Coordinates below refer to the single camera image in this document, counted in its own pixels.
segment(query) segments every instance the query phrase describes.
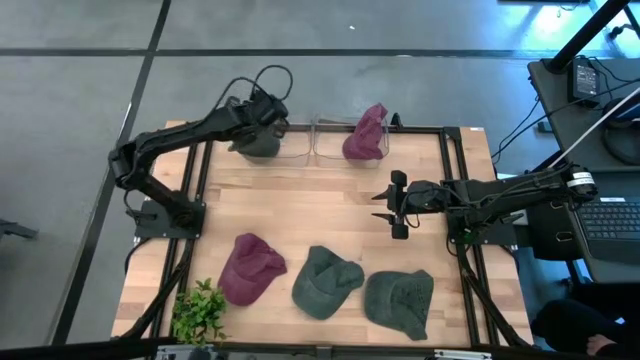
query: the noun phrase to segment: maroon cap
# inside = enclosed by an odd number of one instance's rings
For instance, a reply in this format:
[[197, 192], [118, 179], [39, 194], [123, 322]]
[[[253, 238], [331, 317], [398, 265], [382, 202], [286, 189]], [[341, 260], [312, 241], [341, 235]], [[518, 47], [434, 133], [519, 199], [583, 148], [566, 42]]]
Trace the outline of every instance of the maroon cap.
[[276, 276], [287, 272], [284, 258], [254, 234], [236, 238], [218, 287], [234, 305], [246, 306], [256, 301]]
[[346, 159], [382, 159], [384, 155], [379, 144], [382, 139], [382, 119], [387, 109], [382, 104], [373, 105], [362, 115], [356, 130], [342, 144], [342, 154]]

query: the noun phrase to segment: gray floor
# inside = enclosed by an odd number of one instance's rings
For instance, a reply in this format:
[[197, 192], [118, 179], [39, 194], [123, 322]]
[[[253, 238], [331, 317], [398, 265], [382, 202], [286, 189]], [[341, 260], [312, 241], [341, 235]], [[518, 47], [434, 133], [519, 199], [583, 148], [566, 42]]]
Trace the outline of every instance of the gray floor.
[[[160, 0], [5, 0], [0, 48], [146, 48]], [[495, 0], [173, 1], [160, 48], [557, 50], [588, 19], [589, 5], [500, 4]], [[616, 42], [638, 48], [627, 34]], [[598, 35], [589, 50], [609, 51]], [[295, 85], [295, 121], [315, 114], [358, 116], [382, 102], [405, 123], [485, 127], [490, 147], [529, 112], [535, 93], [528, 60], [442, 57], [163, 57], [153, 62], [133, 134], [169, 119], [205, 114], [226, 83], [279, 63]], [[142, 63], [140, 57], [0, 57], [0, 217], [40, 229], [36, 241], [0, 242], [0, 348], [46, 341], [71, 263]], [[278, 93], [284, 79], [265, 75]], [[238, 86], [232, 93], [246, 94]], [[540, 108], [534, 118], [542, 115]], [[498, 169], [520, 173], [557, 149], [528, 131]], [[133, 203], [140, 201], [134, 197]], [[116, 190], [69, 341], [109, 337], [131, 248], [131, 219]], [[528, 310], [535, 313], [565, 277], [562, 264], [524, 257]]]

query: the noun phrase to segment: table leg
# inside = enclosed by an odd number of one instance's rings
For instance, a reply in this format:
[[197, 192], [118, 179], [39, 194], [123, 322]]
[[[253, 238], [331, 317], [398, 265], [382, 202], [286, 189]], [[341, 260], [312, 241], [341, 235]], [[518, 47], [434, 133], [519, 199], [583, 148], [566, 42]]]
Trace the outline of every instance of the table leg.
[[630, 0], [608, 0], [569, 42], [546, 63], [547, 70], [553, 73], [564, 71], [567, 65], [605, 26], [628, 4]]
[[571, 276], [571, 282], [573, 284], [582, 283], [582, 271], [578, 267], [578, 263], [575, 260], [567, 260], [567, 268], [569, 269], [569, 275]]
[[640, 25], [638, 25], [638, 20], [633, 15], [633, 12], [631, 12], [631, 8], [629, 7], [629, 5], [624, 7], [624, 13], [627, 15], [627, 18], [629, 18], [629, 24], [631, 24], [631, 28], [636, 32], [636, 36], [640, 39]]

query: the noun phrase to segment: black stand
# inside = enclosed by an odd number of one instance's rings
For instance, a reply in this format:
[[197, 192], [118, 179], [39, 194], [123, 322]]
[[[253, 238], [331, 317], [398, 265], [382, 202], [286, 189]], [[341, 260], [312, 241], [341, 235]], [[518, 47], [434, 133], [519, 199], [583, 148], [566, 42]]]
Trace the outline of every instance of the black stand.
[[36, 230], [26, 228], [16, 222], [0, 219], [0, 239], [2, 239], [4, 235], [16, 235], [25, 239], [33, 239], [37, 234], [38, 232]]
[[569, 40], [569, 42], [556, 54], [545, 62], [547, 70], [553, 73], [562, 73], [567, 65], [605, 26], [627, 5], [630, 0], [608, 0], [584, 26]]
[[198, 239], [204, 223], [206, 203], [193, 203], [196, 206], [192, 219], [185, 226], [178, 226], [166, 208], [153, 200], [142, 203], [136, 223], [136, 236], [140, 238]]
[[189, 201], [180, 191], [172, 191], [153, 176], [138, 189], [152, 200], [140, 211], [128, 211], [136, 220], [136, 236], [141, 238], [197, 239], [202, 233], [205, 203]]

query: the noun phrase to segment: cap brim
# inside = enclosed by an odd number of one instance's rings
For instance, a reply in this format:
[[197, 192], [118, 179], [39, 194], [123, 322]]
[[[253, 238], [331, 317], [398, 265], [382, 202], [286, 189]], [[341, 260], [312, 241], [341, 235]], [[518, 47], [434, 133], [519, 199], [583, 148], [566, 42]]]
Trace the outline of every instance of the cap brim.
[[367, 281], [364, 294], [364, 312], [367, 319], [375, 324], [402, 331], [412, 340], [426, 339], [427, 333], [424, 327], [420, 329], [417, 327], [406, 328], [398, 323], [396, 315], [392, 313], [391, 306], [393, 288], [398, 283], [398, 280], [407, 277], [423, 277], [425, 275], [431, 278], [431, 276], [424, 271], [417, 271], [413, 274], [397, 271], [381, 271], [371, 275]]
[[406, 274], [397, 271], [380, 271], [369, 277], [364, 290], [364, 313], [367, 319], [378, 325], [398, 329], [391, 314], [391, 291], [396, 281], [403, 276]]
[[247, 306], [258, 300], [272, 281], [273, 278], [258, 282], [249, 281], [238, 275], [233, 266], [225, 266], [222, 274], [220, 274], [218, 287], [222, 288], [225, 299], [230, 303], [238, 306]]
[[293, 302], [304, 312], [318, 320], [328, 319], [342, 306], [350, 291], [327, 294], [314, 286], [307, 272], [305, 264], [293, 284], [291, 294]]

